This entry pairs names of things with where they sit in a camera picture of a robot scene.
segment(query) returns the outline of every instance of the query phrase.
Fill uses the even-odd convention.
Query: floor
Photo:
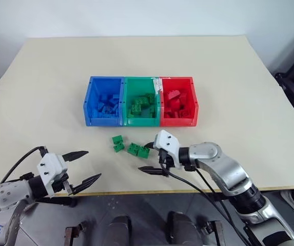
[[[266,193],[282,216],[294,230],[294,211],[278,192]],[[243,224],[228,205],[237,227]],[[197,193],[108,195],[80,197],[75,208],[40,203],[26,212],[21,219],[21,228],[16,246],[63,245],[65,227],[73,227],[88,221],[89,228],[73,245],[102,245],[105,229],[118,215],[129,215],[132,220],[132,245],[167,244],[166,219],[169,211],[187,214],[197,224],[201,219],[221,220],[226,245],[243,245],[230,225],[225,222],[207,200]],[[204,243],[212,245],[213,237],[204,237]]]

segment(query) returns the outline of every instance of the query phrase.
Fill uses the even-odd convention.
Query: black cable
[[[31,155],[33,152],[35,152],[36,150],[43,150],[45,147],[44,146],[38,146],[30,151],[28,151],[22,158],[19,159],[19,161],[16,162],[15,165],[13,165],[13,167],[8,171],[8,173],[4,176],[4,178],[1,180],[0,183],[4,183],[7,178],[11,175],[11,173],[13,172],[14,169],[16,169],[18,167],[18,165],[24,160],[26,159],[29,155]]]
[[[181,182],[186,183],[187,185],[193,187],[194,189],[196,189],[197,191],[199,191],[202,195],[204,195],[204,197],[216,208],[216,210],[228,221],[228,223],[232,226],[232,228],[234,229],[234,231],[237,233],[237,235],[239,236],[239,238],[244,242],[244,244],[246,244],[247,246],[252,246],[251,243],[242,235],[242,233],[238,230],[238,228],[234,225],[234,223],[232,222],[232,219],[230,220],[226,214],[223,213],[223,211],[201,190],[199,189],[197,186],[195,186],[194,184],[190,183],[189,181],[176,176],[175,174],[171,173],[170,171],[168,171],[165,167],[164,164],[160,161],[160,165],[163,169],[163,171],[168,174],[169,176],[172,176],[173,178],[180,180]]]
[[[232,224],[234,224],[234,221],[231,218],[231,215],[227,209],[227,207],[224,205],[224,203],[222,202],[220,196],[215,192],[215,190],[212,188],[212,186],[210,186],[210,184],[207,182],[207,180],[205,179],[204,175],[196,168],[195,171],[199,174],[199,176],[202,178],[202,180],[204,181],[204,183],[208,186],[208,188],[211,190],[211,192],[214,194],[214,196],[216,197],[216,199],[219,201],[219,203],[221,204],[224,212],[226,213],[226,215],[228,216],[228,219],[231,221]],[[238,230],[236,231],[237,234],[240,234],[242,237],[244,237],[244,235]]]

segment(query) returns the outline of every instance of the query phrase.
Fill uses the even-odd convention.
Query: white wall
[[[294,0],[0,0],[0,77],[27,37],[238,34],[286,70]]]

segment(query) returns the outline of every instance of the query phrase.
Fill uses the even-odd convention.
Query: beige table surface
[[[27,40],[0,79],[0,180],[28,150],[46,145],[90,152],[68,168],[74,185],[102,173],[85,194],[192,191],[137,169],[158,166],[156,152],[144,160],[112,149],[113,136],[143,145],[161,128],[85,126],[91,75],[192,76],[198,125],[166,130],[183,146],[218,143],[262,190],[294,188],[294,109],[244,36]],[[10,178],[37,174],[39,159],[27,158]],[[206,188],[194,174],[174,172]]]

